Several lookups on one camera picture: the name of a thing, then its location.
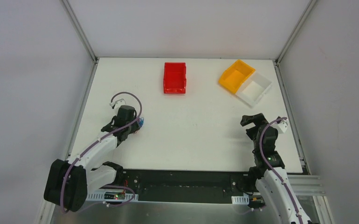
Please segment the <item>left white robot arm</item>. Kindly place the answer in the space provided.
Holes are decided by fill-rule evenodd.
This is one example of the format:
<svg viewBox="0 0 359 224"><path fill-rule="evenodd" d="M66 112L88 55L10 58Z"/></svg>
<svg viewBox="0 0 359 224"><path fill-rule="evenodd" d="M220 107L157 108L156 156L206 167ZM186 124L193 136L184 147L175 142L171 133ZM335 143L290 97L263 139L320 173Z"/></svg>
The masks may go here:
<svg viewBox="0 0 359 224"><path fill-rule="evenodd" d="M103 158L130 134L140 129L137 112L129 105L115 106L116 115L101 129L91 148L70 156L66 160L56 159L50 166L43 198L65 211L78 211L87 195L108 184L120 188L124 176L119 173L122 166L103 161Z"/></svg>

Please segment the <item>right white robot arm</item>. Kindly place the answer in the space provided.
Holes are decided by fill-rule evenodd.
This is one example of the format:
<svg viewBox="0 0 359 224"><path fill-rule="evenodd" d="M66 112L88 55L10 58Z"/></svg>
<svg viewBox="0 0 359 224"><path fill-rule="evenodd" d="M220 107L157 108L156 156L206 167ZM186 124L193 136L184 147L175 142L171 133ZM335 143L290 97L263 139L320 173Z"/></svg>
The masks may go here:
<svg viewBox="0 0 359 224"><path fill-rule="evenodd" d="M289 127L288 118L277 117L268 122L259 113L243 115L240 124L254 124L246 129L246 135L253 141L255 166L249 168L244 191L258 191L265 205L272 209L278 224L311 224L311 218L296 198L284 161L276 151L278 135L285 133Z"/></svg>

